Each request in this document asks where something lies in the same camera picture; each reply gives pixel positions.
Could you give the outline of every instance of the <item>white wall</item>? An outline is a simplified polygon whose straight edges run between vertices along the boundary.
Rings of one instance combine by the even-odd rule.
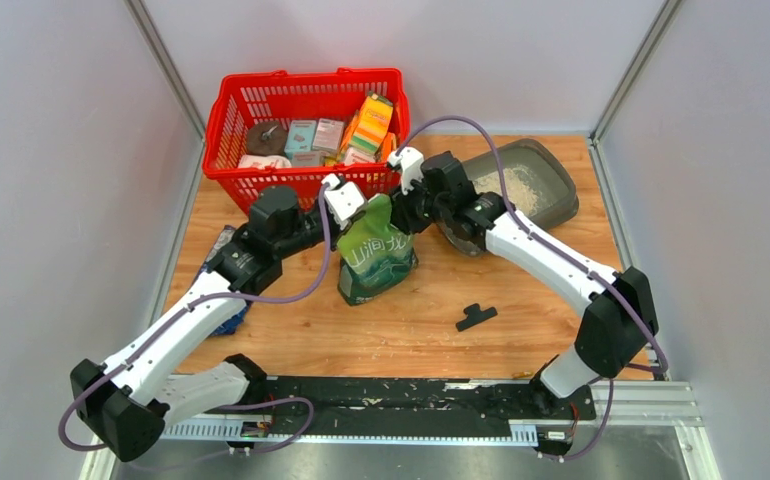
[[[78,475],[68,374],[147,324],[199,148],[122,2],[0,2],[0,478]]]
[[[724,478],[770,478],[770,2],[686,1],[604,146]]]
[[[205,118],[231,73],[394,66],[414,125],[502,132],[593,128],[662,0],[145,3]]]

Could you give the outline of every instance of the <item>black bracket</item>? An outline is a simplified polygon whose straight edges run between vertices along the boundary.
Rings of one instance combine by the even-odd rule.
[[[463,311],[465,312],[465,315],[467,315],[467,318],[456,323],[456,330],[460,332],[463,332],[470,327],[479,325],[489,318],[494,318],[497,316],[496,308],[491,307],[487,310],[482,310],[479,308],[478,303],[474,303],[473,305],[465,307]]]

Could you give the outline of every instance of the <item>gray floor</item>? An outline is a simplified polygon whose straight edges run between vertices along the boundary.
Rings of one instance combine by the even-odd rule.
[[[593,431],[592,428],[580,427],[573,450],[587,443]],[[223,449],[223,444],[213,442],[162,441],[135,463],[152,467],[174,465]],[[224,455],[164,473],[148,473],[120,466],[115,478],[674,480],[687,479],[688,476],[673,428],[610,427],[589,455],[563,465],[539,460],[532,449],[512,447],[299,443],[250,458]]]

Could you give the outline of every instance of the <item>green pouch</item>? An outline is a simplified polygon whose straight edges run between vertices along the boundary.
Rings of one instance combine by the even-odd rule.
[[[378,194],[340,239],[338,291],[350,305],[369,302],[417,267],[414,238],[391,225],[391,198]]]

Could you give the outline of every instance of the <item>red basket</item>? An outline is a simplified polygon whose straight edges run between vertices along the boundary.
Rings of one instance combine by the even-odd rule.
[[[399,174],[385,163],[335,165],[310,168],[237,168],[247,151],[247,130],[257,123],[279,120],[288,128],[291,120],[332,118],[349,122],[365,95],[374,91],[394,104],[388,130],[404,140],[411,127],[409,102],[403,93],[402,74],[395,68],[355,70],[339,68],[335,73],[289,75],[273,73],[229,75],[220,84],[220,94],[208,118],[207,151],[202,169],[217,180],[245,213],[259,192],[271,185],[290,185],[300,205],[311,207],[320,181],[340,173],[358,185],[368,197],[397,185]]]

